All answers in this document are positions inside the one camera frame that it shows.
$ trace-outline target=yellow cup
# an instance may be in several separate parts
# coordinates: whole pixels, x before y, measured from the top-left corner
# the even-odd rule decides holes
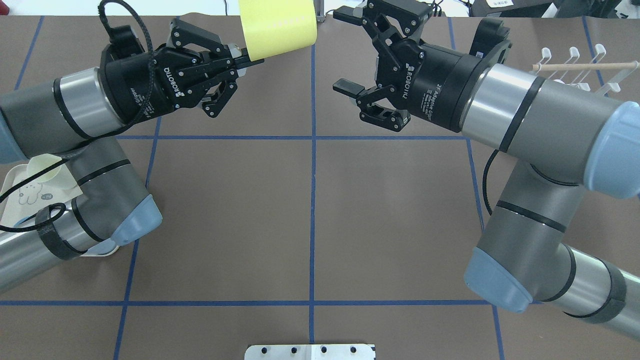
[[[252,61],[316,42],[313,0],[239,0],[244,41]]]

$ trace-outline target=blue plastic cap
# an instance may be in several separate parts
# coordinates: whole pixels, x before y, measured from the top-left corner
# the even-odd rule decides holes
[[[620,105],[593,144],[584,186],[619,199],[640,193],[640,106]]]
[[[27,160],[18,143],[15,142],[9,127],[0,111],[0,164],[10,164]]]
[[[465,272],[465,283],[483,299],[514,313],[522,313],[533,302],[527,289],[502,265],[475,247]]]
[[[151,230],[160,226],[161,222],[162,214],[160,214],[153,197],[149,195],[118,226],[118,229],[111,235],[111,239],[118,246],[127,245],[150,233]]]

